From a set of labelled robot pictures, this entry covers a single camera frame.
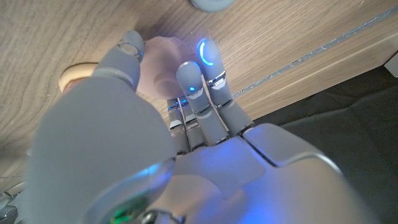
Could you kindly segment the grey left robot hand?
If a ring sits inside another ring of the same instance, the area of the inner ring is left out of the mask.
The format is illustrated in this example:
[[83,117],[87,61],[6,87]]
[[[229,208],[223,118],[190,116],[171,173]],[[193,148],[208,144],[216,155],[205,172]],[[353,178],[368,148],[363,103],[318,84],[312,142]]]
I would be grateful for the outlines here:
[[32,141],[28,222],[379,222],[324,153],[253,123],[230,97],[212,40],[199,55],[177,70],[196,118],[190,132],[166,127],[137,95],[144,41],[134,30],[66,91]]

